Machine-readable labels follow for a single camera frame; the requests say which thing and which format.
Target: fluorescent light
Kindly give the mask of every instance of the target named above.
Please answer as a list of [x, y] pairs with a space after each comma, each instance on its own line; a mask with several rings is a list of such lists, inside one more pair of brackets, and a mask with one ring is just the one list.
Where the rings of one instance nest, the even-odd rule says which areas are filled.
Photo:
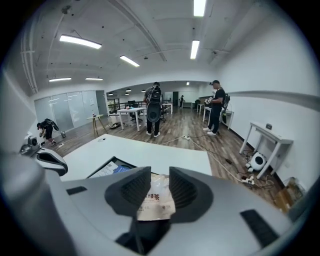
[[71, 80], [71, 77], [49, 79], [49, 82], [57, 82], [57, 81], [64, 81], [64, 80]]
[[102, 46], [102, 44], [100, 44], [100, 43], [92, 42], [89, 40], [85, 40], [85, 39], [82, 39], [79, 37], [74, 37], [74, 36], [69, 36], [69, 35], [62, 35], [60, 37], [60, 41], [67, 42], [67, 43], [74, 43], [74, 44], [83, 45], [83, 46], [88, 46], [88, 47], [92, 47], [95, 49], [99, 49]]
[[96, 80], [96, 81], [102, 81], [102, 78], [89, 78], [87, 77], [85, 80]]
[[130, 63], [131, 65], [134, 65], [135, 67], [139, 67], [140, 65], [135, 63], [133, 60], [127, 58], [126, 56], [121, 56], [120, 59], [124, 60], [125, 62]]
[[198, 51], [198, 47], [199, 47], [199, 40], [193, 40], [192, 41], [192, 48], [191, 48], [191, 56], [190, 59], [194, 60], [197, 56], [197, 51]]
[[203, 17], [205, 8], [206, 0], [193, 0], [193, 16]]

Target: wooden floor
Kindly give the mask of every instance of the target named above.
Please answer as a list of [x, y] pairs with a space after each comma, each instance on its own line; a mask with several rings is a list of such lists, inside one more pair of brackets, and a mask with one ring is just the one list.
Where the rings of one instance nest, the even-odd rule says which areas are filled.
[[[109, 129], [107, 127], [106, 129], [110, 135], [154, 144], [163, 144], [183, 135], [191, 136], [195, 143], [215, 153], [213, 154], [215, 158], [240, 180], [243, 176], [241, 173], [247, 172], [247, 169], [245, 168], [245, 156], [239, 154], [243, 142], [235, 134], [227, 130], [225, 125], [220, 125], [220, 134], [218, 137], [211, 137], [206, 135], [206, 132], [203, 131], [203, 128], [207, 126], [207, 121], [202, 122], [203, 115], [198, 115], [195, 110], [189, 108], [175, 108], [173, 110], [173, 115], [166, 113], [164, 117], [166, 118], [166, 122], [160, 122], [160, 136], [157, 138], [154, 138], [153, 135], [147, 135], [147, 129], [143, 127], [143, 125], [141, 125], [140, 131], [137, 131], [135, 121], [132, 122], [133, 126], [128, 125], [124, 130], [122, 130], [121, 127], [116, 129]], [[102, 122], [107, 126], [114, 122], [119, 122], [119, 118], [117, 116], [104, 117], [102, 118]], [[97, 122], [97, 128], [99, 136], [105, 133], [105, 130], [101, 127], [99, 122]], [[75, 149], [92, 141], [94, 138], [92, 123], [88, 123], [66, 132], [66, 138], [62, 139], [60, 135], [56, 137], [55, 140], [58, 143], [57, 145], [51, 147], [49, 146], [49, 143], [46, 142], [45, 147], [56, 151], [60, 156], [64, 157]], [[183, 149], [202, 150], [191, 141], [183, 138], [169, 142], [166, 145]], [[227, 163], [225, 158], [230, 159], [241, 173], [237, 173], [236, 168]], [[240, 183], [227, 173], [211, 155], [209, 155], [209, 161], [213, 176]], [[270, 175], [268, 179], [274, 182], [272, 188], [260, 188], [255, 186], [250, 189], [269, 203], [274, 204], [274, 196], [281, 187]], [[265, 182], [262, 180], [258, 181], [255, 179], [255, 181], [258, 185], [265, 185]]]

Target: doorway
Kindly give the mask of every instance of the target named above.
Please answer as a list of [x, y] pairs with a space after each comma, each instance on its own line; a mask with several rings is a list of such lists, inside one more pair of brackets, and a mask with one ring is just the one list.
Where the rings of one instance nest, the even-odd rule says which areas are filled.
[[174, 106], [178, 106], [178, 100], [179, 100], [179, 92], [178, 91], [174, 91], [172, 93], [172, 103]]
[[95, 96], [96, 96], [96, 104], [98, 107], [99, 114], [108, 116], [108, 110], [107, 110], [106, 99], [105, 99], [105, 91], [96, 90]]

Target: white desk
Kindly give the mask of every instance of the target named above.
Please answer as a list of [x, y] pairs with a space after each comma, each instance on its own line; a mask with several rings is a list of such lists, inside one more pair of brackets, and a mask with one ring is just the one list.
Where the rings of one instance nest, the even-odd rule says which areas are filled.
[[265, 166], [262, 168], [262, 170], [260, 171], [260, 173], [257, 175], [257, 179], [260, 179], [260, 177], [266, 172], [266, 170], [268, 169], [268, 167], [270, 166], [270, 163], [272, 162], [272, 160], [274, 159], [274, 157], [277, 155], [281, 145], [290, 145], [292, 144], [294, 141], [292, 139], [289, 139], [289, 138], [284, 138], [278, 134], [275, 134], [272, 130], [269, 130], [267, 129], [264, 125], [260, 124], [260, 123], [257, 123], [257, 122], [250, 122], [250, 128], [249, 128], [249, 132], [242, 144], [242, 147], [239, 151], [240, 154], [242, 154], [242, 152], [244, 151], [245, 149], [245, 146], [248, 142], [248, 138], [250, 136], [250, 133], [251, 133], [251, 130], [252, 130], [252, 127], [255, 127], [255, 130], [257, 132], [260, 133], [260, 138], [254, 148], [254, 151], [253, 152], [256, 152], [258, 150], [258, 147], [260, 145], [260, 142], [262, 140], [262, 136], [267, 138], [268, 140], [272, 141], [273, 143], [275, 143], [275, 148], [273, 150], [273, 152], [271, 153], [268, 161], [266, 162]]
[[198, 105], [196, 105], [196, 112], [198, 113], [198, 108], [199, 108], [199, 115], [201, 115], [201, 107], [205, 107], [205, 104], [198, 104]]
[[124, 124], [122, 122], [121, 113], [128, 113], [128, 124], [130, 124], [130, 122], [131, 122], [129, 113], [135, 113], [136, 128], [137, 128], [137, 130], [139, 132], [140, 131], [140, 127], [139, 127], [138, 112], [139, 111], [142, 112], [143, 123], [144, 123], [144, 126], [146, 126], [147, 119], [146, 119], [146, 116], [145, 116], [145, 110], [146, 109], [144, 107], [135, 107], [135, 108], [132, 108], [132, 109], [120, 109], [120, 110], [118, 110], [117, 113], [119, 114], [119, 117], [120, 117], [120, 123], [121, 123], [122, 130], [124, 129]]
[[173, 103], [163, 103], [162, 106], [170, 106], [170, 110], [171, 110], [171, 115], [173, 113]]
[[137, 167], [151, 166], [151, 171], [156, 174], [168, 175], [169, 167], [172, 166], [212, 175], [208, 154], [205, 151], [103, 134], [63, 158], [68, 165], [68, 172], [61, 180], [85, 179], [112, 157]]
[[[203, 119], [202, 119], [202, 122], [205, 121], [206, 110], [209, 111], [209, 119], [210, 119], [211, 107], [205, 106], [205, 107], [204, 107], [204, 110], [203, 110]], [[227, 125], [226, 123], [222, 122], [222, 111], [220, 112], [219, 120], [220, 120], [220, 123], [222, 122], [223, 124], [225, 124], [225, 125], [228, 127], [228, 130], [229, 130], [230, 127], [231, 127], [232, 120], [234, 119], [234, 114], [235, 114], [235, 113], [234, 113], [233, 111], [230, 111], [230, 110], [226, 110], [225, 113], [231, 115], [229, 125]]]

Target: man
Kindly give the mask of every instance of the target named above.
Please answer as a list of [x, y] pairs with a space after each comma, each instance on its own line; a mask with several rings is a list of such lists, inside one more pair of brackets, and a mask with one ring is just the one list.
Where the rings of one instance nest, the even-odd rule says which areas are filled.
[[185, 102], [184, 96], [182, 95], [180, 98], [180, 109], [182, 109], [182, 103]]
[[[160, 83], [155, 82], [153, 84], [153, 86], [151, 86], [150, 88], [148, 88], [145, 93], [144, 93], [144, 97], [143, 97], [143, 101], [148, 105], [150, 103], [150, 98], [151, 98], [151, 94], [152, 91], [155, 87], [160, 87]], [[160, 95], [160, 107], [162, 109], [162, 93]], [[159, 128], [160, 128], [160, 118], [157, 122], [154, 123], [154, 134], [153, 136], [156, 138], [160, 135], [159, 132]], [[149, 121], [148, 117], [146, 118], [146, 134], [148, 134], [149, 136], [151, 136], [152, 132], [152, 122]]]
[[51, 122], [48, 122], [47, 119], [45, 119], [43, 122], [37, 123], [37, 128], [42, 129], [40, 132], [40, 137], [42, 137], [45, 133], [45, 138], [51, 142], [51, 146], [54, 146], [56, 144], [55, 140], [52, 138], [52, 131], [54, 130], [54, 127], [52, 126]]
[[209, 117], [209, 125], [207, 128], [203, 128], [203, 130], [206, 131], [208, 135], [215, 136], [219, 128], [220, 112], [222, 110], [223, 102], [226, 99], [226, 93], [225, 90], [221, 87], [220, 82], [218, 80], [214, 80], [211, 84], [213, 89], [217, 91], [215, 92], [213, 100], [211, 100], [210, 102], [211, 113]]

